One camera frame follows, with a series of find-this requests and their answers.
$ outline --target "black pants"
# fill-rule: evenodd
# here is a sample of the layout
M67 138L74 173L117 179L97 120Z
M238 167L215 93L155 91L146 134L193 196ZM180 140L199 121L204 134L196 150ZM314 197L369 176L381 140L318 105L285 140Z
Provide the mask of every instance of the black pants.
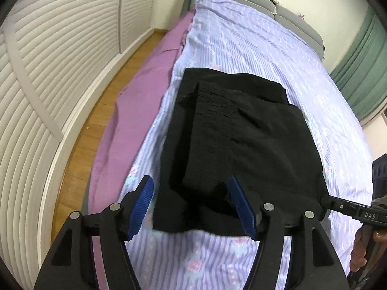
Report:
M154 229L245 235L228 196L233 175L286 213L325 215L321 159L285 89L250 74L188 68L161 155Z

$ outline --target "white louvered closet door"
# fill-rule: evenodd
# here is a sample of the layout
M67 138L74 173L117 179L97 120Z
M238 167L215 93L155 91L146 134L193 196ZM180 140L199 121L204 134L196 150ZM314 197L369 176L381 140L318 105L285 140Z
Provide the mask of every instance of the white louvered closet door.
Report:
M0 255L25 288L37 276L37 215L60 142L26 97L0 32Z
M44 107L62 128L119 51L119 0L19 0L15 37Z
M150 28L153 0L121 0L121 51Z
M119 52L119 0L18 0L0 34L0 255L25 288L63 125Z

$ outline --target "white baseboard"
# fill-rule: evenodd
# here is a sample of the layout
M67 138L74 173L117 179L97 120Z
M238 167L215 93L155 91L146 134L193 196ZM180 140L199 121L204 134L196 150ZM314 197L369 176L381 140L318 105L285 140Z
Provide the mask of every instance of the white baseboard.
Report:
M110 81L131 57L131 55L154 32L148 29L137 38L123 53L117 54L98 74L86 92L82 95L63 127L63 140L58 146L52 161L45 183L42 201L40 204L39 221L37 226L38 264L42 266L43 260L51 246L52 221L58 193L63 180L63 174L78 135L88 118L94 105L100 98Z

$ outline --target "finger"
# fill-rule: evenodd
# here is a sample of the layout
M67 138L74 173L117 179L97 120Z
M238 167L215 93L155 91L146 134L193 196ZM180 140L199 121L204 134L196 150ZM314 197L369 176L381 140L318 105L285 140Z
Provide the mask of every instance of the finger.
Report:
M361 228L359 228L359 230L357 230L355 233L355 241L360 241L361 234L362 234L362 231L361 231Z
M353 272L357 272L360 269L359 266L355 265L352 260L350 261L350 270Z
M367 253L364 245L363 245L363 242L361 241L356 241L354 244L353 244L353 252L357 255L357 257L359 258L362 258L362 257L365 257L365 254Z
M387 230L375 230L373 232L375 242L387 243Z
M351 261L354 265L363 267L367 264L367 260L364 257L359 257L354 251L351 252Z

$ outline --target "white wall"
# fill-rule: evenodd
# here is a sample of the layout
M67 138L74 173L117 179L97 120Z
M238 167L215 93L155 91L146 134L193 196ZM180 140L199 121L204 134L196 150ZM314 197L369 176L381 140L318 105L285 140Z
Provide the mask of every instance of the white wall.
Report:
M323 38L326 47L324 65L330 73L353 42L368 4L365 0L278 0L305 20ZM156 0L155 28L169 29L178 18L183 0Z
M387 153L387 123L384 114L367 124L363 131L370 146L373 159L377 159Z

